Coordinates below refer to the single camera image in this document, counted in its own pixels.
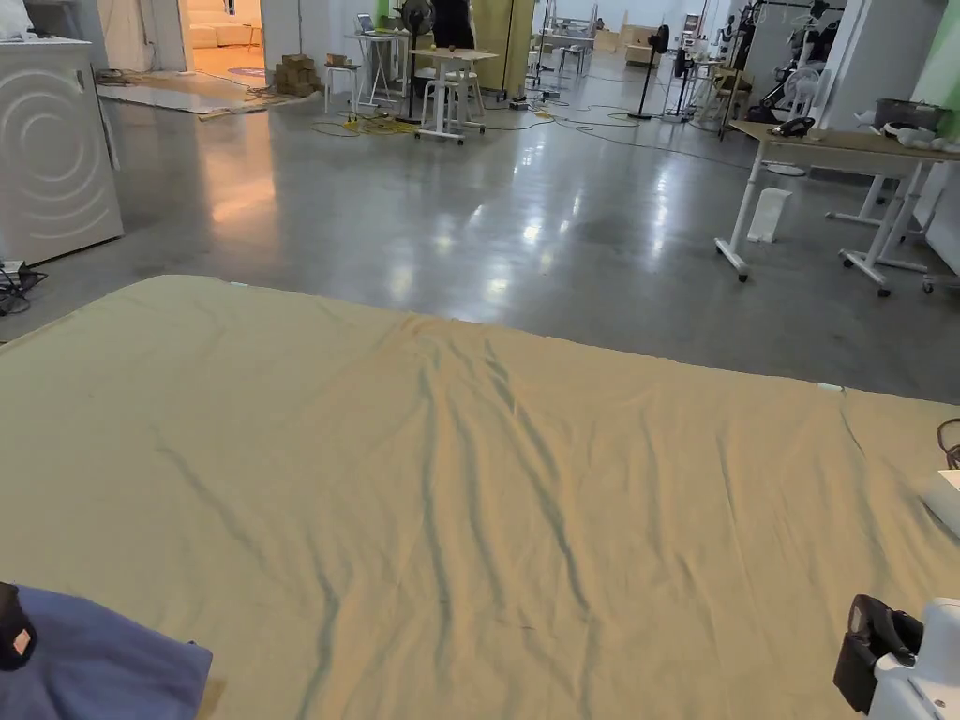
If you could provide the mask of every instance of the beige cloth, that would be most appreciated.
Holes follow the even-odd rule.
[[[203,718],[852,717],[853,596],[960,597],[946,405],[199,277],[0,374],[0,577],[210,648]]]

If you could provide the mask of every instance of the person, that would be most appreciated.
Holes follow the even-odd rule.
[[[436,0],[434,3],[433,37],[437,47],[472,50],[475,47],[470,28],[470,7],[467,0]]]

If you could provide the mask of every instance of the electric fan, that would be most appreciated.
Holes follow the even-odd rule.
[[[414,119],[414,91],[413,82],[417,72],[417,56],[413,50],[417,49],[417,38],[426,35],[433,30],[433,4],[430,0],[406,0],[400,7],[400,21],[403,27],[410,33],[411,53],[410,53],[410,87],[407,91],[410,93],[410,105],[407,111],[407,117],[398,117],[406,123],[418,125],[420,120]]]
[[[650,86],[650,72],[653,70],[657,61],[657,54],[663,55],[667,46],[670,44],[670,28],[666,25],[660,25],[660,28],[647,38],[647,44],[650,45],[650,64],[647,65],[647,79],[643,81],[643,94],[640,95],[640,107],[636,112],[628,112],[627,116],[634,120],[649,120],[652,115],[643,114],[643,103],[647,99],[647,88]]]

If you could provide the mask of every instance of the stacked boxes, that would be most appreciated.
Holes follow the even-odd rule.
[[[317,77],[317,65],[306,55],[284,55],[274,71],[276,91],[305,98],[324,86]]]

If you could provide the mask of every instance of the white appliance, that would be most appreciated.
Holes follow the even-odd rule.
[[[36,263],[123,234],[89,47],[0,42],[0,259]]]

